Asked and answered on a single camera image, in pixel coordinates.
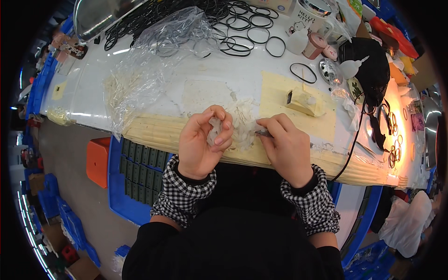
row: fingernail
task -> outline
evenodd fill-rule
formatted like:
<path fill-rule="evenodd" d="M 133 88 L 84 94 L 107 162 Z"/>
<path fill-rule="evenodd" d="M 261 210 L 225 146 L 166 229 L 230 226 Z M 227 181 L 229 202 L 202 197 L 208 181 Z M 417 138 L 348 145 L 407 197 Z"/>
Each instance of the fingernail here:
<path fill-rule="evenodd" d="M 218 137 L 215 139 L 215 145 L 219 146 L 223 143 L 223 139 L 221 137 Z"/>

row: sticker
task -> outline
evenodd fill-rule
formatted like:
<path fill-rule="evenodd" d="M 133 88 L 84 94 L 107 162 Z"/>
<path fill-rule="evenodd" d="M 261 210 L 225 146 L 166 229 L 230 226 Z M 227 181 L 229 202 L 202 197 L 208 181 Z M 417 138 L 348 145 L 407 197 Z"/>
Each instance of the sticker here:
<path fill-rule="evenodd" d="M 52 100 L 59 100 L 62 98 L 66 85 L 67 81 L 60 83 L 59 85 L 55 85 L 55 88 L 53 89 Z"/>

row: white glue bottle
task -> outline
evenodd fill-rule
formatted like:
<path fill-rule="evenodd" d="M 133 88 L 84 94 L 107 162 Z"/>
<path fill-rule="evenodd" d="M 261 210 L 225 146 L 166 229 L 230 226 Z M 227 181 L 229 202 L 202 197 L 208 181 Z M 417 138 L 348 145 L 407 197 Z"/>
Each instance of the white glue bottle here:
<path fill-rule="evenodd" d="M 353 78 L 358 73 L 361 64 L 367 60 L 369 56 L 364 57 L 362 60 L 346 60 L 339 65 L 339 69 L 342 72 L 344 79 L 348 80 Z"/>
<path fill-rule="evenodd" d="M 308 44 L 308 28 L 312 23 L 312 21 L 309 21 L 304 28 L 291 34 L 286 41 L 286 49 L 288 51 L 296 55 L 302 54 Z"/>

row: white mug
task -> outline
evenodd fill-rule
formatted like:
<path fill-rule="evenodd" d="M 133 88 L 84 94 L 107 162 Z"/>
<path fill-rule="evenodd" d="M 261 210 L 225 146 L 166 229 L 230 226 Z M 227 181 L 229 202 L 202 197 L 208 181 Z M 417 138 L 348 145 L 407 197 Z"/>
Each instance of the white mug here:
<path fill-rule="evenodd" d="M 323 24 L 328 24 L 327 34 L 331 34 L 334 26 L 326 22 L 327 16 L 331 13 L 331 7 L 323 0 L 296 0 L 293 13 L 286 21 L 285 31 L 288 35 L 303 29 L 309 21 L 312 21 L 308 33 L 317 32 Z"/>

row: checkered sleeve cover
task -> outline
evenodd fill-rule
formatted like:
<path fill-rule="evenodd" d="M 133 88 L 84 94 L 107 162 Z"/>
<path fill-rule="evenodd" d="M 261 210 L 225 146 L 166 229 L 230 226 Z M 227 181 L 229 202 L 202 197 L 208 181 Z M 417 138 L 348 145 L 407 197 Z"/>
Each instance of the checkered sleeve cover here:
<path fill-rule="evenodd" d="M 150 211 L 151 217 L 162 215 L 177 222 L 183 228 L 189 225 L 196 214 L 194 204 L 208 197 L 216 185 L 216 171 L 210 173 L 210 180 L 202 185 L 188 185 L 175 172 L 174 165 L 179 156 L 174 155 L 168 161 L 162 177 L 164 189 L 160 192 Z"/>
<path fill-rule="evenodd" d="M 320 232 L 336 233 L 339 231 L 340 214 L 335 211 L 335 205 L 327 189 L 327 176 L 319 166 L 315 164 L 311 166 L 319 181 L 312 191 L 304 196 L 294 195 L 291 192 L 291 185 L 283 180 L 280 186 L 281 193 L 295 205 L 308 236 Z"/>

